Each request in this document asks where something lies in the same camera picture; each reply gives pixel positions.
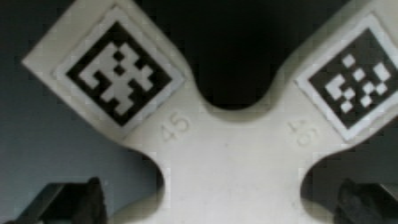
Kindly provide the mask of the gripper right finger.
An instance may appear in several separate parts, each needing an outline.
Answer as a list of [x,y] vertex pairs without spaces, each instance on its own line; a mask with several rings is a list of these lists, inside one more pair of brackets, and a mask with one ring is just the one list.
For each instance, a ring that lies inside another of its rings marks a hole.
[[398,224],[398,183],[343,181],[334,224]]

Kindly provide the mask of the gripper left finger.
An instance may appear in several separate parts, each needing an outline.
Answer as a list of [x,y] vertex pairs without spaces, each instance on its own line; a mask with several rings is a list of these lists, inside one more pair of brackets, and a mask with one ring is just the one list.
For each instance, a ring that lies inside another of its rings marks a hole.
[[7,224],[107,224],[102,181],[50,183]]

